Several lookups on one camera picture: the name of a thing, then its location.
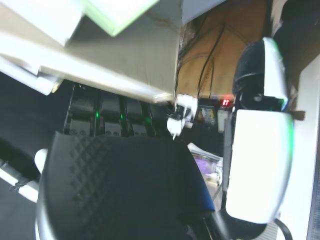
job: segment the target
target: black strap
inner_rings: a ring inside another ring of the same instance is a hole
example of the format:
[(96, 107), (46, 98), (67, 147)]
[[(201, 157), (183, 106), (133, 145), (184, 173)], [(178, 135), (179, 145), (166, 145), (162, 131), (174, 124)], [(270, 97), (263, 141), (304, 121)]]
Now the black strap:
[(284, 235), (284, 239), (285, 240), (293, 240), (291, 232), (289, 230), (289, 228), (279, 219), (275, 219), (274, 223), (277, 224), (277, 226), (280, 228), (281, 232)]

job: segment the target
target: red led light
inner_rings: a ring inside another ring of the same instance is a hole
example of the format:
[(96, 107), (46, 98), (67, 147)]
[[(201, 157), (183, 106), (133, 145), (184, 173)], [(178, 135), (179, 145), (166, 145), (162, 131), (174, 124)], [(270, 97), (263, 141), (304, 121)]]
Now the red led light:
[(227, 108), (229, 107), (231, 104), (231, 101), (229, 99), (223, 99), (221, 100), (221, 106), (224, 107), (224, 108)]

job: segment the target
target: black floor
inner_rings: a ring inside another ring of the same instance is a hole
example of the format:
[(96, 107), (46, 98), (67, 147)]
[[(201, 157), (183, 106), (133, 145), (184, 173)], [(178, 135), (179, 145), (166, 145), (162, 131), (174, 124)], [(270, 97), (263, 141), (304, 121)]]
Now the black floor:
[(0, 239), (35, 240), (36, 204), (0, 178)]

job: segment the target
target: dark floor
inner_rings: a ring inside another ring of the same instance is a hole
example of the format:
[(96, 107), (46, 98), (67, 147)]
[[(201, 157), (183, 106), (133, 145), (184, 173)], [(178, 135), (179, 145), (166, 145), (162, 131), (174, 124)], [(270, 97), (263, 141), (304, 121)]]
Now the dark floor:
[(0, 239), (35, 240), (36, 204), (0, 178)]

